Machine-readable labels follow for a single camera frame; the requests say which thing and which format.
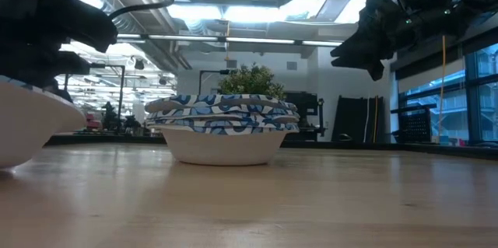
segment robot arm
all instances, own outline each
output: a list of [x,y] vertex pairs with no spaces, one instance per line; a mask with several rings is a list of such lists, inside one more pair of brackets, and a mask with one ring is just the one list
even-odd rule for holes
[[69,39],[105,52],[117,41],[106,13],[79,0],[0,0],[0,75],[44,88],[60,74],[89,74],[89,63],[59,51]]
[[358,30],[331,51],[332,65],[366,69],[382,77],[380,60],[436,35],[461,37],[481,16],[498,11],[498,0],[366,0]]

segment white wall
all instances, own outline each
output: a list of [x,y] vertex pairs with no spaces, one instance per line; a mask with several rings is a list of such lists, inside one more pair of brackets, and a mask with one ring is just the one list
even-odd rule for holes
[[316,90],[318,97],[324,99],[324,125],[327,131],[325,136],[319,138],[319,140],[330,141],[331,139],[339,96],[349,98],[384,97],[385,125],[386,131],[389,131],[391,125],[391,74],[389,64],[392,61],[383,61],[383,78],[375,82],[365,70],[331,66],[330,50],[331,48],[318,48],[310,56],[308,65],[309,91]]
[[[236,59],[238,65],[268,66],[275,74],[275,80],[284,85],[286,91],[306,91],[316,93],[324,99],[324,125],[327,128],[325,136],[319,137],[320,141],[330,141],[334,122],[335,111],[339,96],[360,98],[384,97],[385,130],[390,131],[391,126],[391,84],[395,84],[394,74],[390,73],[389,64],[392,61],[383,61],[384,74],[376,82],[367,71],[353,68],[336,68],[331,66],[331,48],[317,48],[309,59],[301,59],[299,54],[254,54],[231,53],[230,59]],[[178,73],[177,91],[179,94],[198,94],[198,77],[200,70],[226,69],[225,53],[201,54],[198,52],[184,53],[192,70]],[[287,70],[287,61],[297,61],[297,71]],[[210,94],[212,89],[218,89],[218,82],[223,78],[219,74],[203,75],[202,94]],[[317,117],[310,117],[310,122],[318,124]]]
[[[178,73],[177,91],[179,94],[198,94],[199,71],[226,69],[226,53],[187,52],[184,53],[184,57],[193,69]],[[302,59],[300,54],[260,55],[259,53],[238,52],[230,53],[229,57],[237,60],[238,68],[241,65],[251,66],[254,62],[269,67],[275,74],[275,82],[284,85],[285,91],[307,91],[307,59]],[[287,70],[287,61],[296,61],[297,70]],[[210,94],[212,89],[218,89],[218,82],[223,78],[219,74],[209,73],[205,73],[202,77],[202,94]]]

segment green plant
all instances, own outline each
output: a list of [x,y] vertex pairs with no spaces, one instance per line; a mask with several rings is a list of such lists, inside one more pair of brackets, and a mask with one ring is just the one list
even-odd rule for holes
[[264,65],[240,66],[219,82],[222,94],[262,94],[283,100],[283,86],[272,82],[273,73]]
[[114,107],[107,101],[106,105],[102,106],[106,110],[103,114],[102,127],[108,131],[112,131],[117,127],[117,114],[114,112]]

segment blue patterned paper plate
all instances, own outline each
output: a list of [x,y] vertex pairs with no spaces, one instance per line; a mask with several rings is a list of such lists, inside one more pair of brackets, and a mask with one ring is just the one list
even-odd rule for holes
[[271,119],[264,121],[230,121],[230,120],[207,120],[199,121],[192,119],[185,120],[155,120],[147,121],[147,127],[155,127],[156,125],[175,124],[187,127],[264,127],[264,128],[286,128],[294,127],[296,124],[279,123]]
[[153,124],[155,121],[163,120],[185,120],[192,119],[197,121],[212,121],[212,120],[223,120],[223,121],[255,121],[261,122],[267,119],[274,120],[277,123],[297,123],[299,121],[298,117],[290,115],[261,115],[256,113],[244,113],[244,112],[232,112],[229,114],[211,114],[211,115],[187,115],[187,116],[161,116],[161,117],[151,117],[151,114],[147,116],[146,123]]
[[299,118],[299,114],[292,110],[274,108],[262,105],[234,105],[234,106],[213,106],[213,107],[193,107],[184,109],[163,110],[150,113],[148,118],[168,118],[168,117],[183,117],[183,116],[205,116],[231,113],[248,113],[260,115],[286,115]]
[[157,125],[155,128],[173,129],[179,131],[193,131],[203,134],[216,134],[216,135],[248,135],[248,134],[261,134],[269,132],[286,132],[297,133],[299,128],[297,124],[287,124],[281,128],[264,128],[264,127],[188,127],[176,124]]
[[213,107],[213,106],[234,106],[241,104],[263,105],[274,108],[297,111],[297,107],[292,103],[277,100],[275,97],[263,95],[179,95],[159,100],[154,100],[146,104],[146,111],[149,113],[163,110],[183,109],[189,107]]

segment black cable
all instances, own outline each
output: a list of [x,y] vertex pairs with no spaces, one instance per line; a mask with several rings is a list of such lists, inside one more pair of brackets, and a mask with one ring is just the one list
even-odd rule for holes
[[158,2],[158,3],[128,6],[128,7],[124,7],[124,8],[121,8],[119,10],[112,12],[109,15],[109,19],[114,19],[118,16],[121,16],[121,15],[127,13],[127,12],[165,8],[167,6],[172,5],[173,3],[174,3],[174,0],[164,0],[164,1]]

